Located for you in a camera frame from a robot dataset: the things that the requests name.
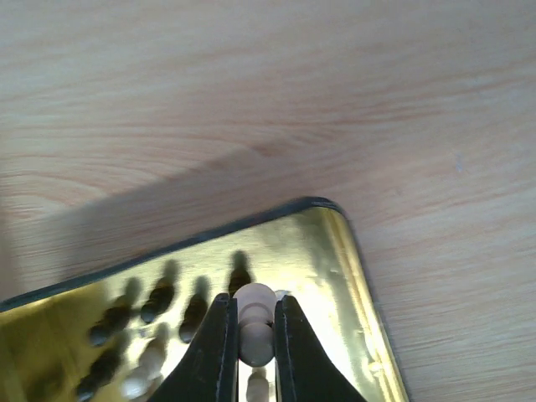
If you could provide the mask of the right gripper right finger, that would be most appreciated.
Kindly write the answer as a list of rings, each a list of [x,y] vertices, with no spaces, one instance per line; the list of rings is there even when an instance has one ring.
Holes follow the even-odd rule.
[[[274,323],[278,401],[363,401],[327,356],[294,296],[276,303]]]

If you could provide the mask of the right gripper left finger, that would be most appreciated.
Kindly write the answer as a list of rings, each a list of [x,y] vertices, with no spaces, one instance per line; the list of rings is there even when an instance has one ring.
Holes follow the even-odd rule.
[[[237,301],[220,293],[178,363],[150,402],[231,402],[238,399]]]

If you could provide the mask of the gold tin with pieces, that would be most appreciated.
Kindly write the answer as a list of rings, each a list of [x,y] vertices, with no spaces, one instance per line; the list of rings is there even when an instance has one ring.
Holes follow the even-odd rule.
[[[345,213],[305,197],[1,304],[4,401],[406,401]]]

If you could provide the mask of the white pawn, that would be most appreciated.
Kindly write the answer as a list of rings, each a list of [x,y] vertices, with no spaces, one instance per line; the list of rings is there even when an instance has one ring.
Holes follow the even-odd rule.
[[[276,294],[268,286],[250,283],[235,294],[240,330],[239,358],[252,368],[266,366],[274,358]]]

